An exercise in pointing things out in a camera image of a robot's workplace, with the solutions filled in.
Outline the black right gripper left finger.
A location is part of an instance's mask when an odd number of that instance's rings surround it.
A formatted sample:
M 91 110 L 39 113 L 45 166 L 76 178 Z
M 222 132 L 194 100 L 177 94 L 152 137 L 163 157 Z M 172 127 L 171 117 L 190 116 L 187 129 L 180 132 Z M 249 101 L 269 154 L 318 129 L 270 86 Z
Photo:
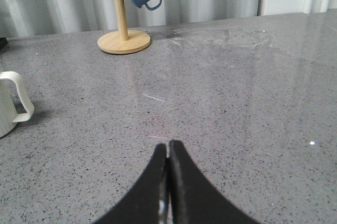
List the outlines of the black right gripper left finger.
M 168 197 L 166 145 L 158 144 L 133 187 L 96 223 L 167 223 Z

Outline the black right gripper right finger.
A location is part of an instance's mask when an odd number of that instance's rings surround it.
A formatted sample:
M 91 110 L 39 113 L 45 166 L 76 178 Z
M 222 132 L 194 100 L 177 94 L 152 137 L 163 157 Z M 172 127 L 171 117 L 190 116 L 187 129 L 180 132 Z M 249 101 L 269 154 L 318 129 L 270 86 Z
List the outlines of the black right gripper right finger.
M 182 141 L 171 140 L 170 194 L 174 223 L 257 223 L 202 174 Z

